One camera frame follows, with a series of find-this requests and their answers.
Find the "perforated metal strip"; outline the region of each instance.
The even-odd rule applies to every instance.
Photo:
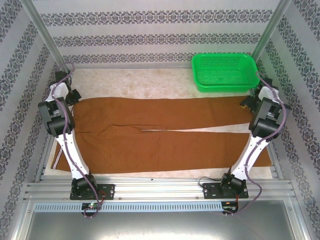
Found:
[[[35,213],[72,213],[81,211],[81,202],[37,203]],[[105,202],[100,212],[212,212],[222,211],[220,201],[203,202]]]

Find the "white work surface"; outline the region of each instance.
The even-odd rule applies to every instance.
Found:
[[[72,88],[77,89],[82,99],[98,97],[122,97],[132,99],[190,99],[245,96],[243,93],[202,93],[197,90],[190,68],[167,69],[77,69],[72,78]],[[248,133],[249,124],[190,129],[187,131]],[[51,169],[57,142],[54,141],[45,175],[70,175],[70,172]],[[206,168],[178,171],[155,171],[134,173],[94,174],[113,177],[150,178],[220,178],[228,168]],[[272,179],[270,167],[253,167],[249,173],[254,179]]]

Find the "brown pants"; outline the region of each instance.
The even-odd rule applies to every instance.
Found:
[[[74,106],[76,141],[94,174],[231,167],[249,134],[166,130],[249,123],[253,115],[240,107],[243,99],[86,99]],[[255,166],[270,164],[264,150]],[[57,169],[70,170],[63,154]]]

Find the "patterned wallpaper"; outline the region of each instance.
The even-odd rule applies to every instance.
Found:
[[[112,68],[190,66],[197,53],[252,53],[279,0],[116,2],[34,4],[65,60],[78,68]]]
[[[259,69],[276,81],[292,111],[273,141],[291,179],[311,239],[320,239],[320,0],[294,0],[264,49]]]
[[[27,182],[35,179],[47,132],[38,103],[55,61],[18,0],[0,0],[0,240],[13,228]]]

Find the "green basket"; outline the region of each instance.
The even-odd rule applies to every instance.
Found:
[[[244,53],[202,53],[192,60],[193,78],[200,92],[246,92],[259,83],[254,59]]]

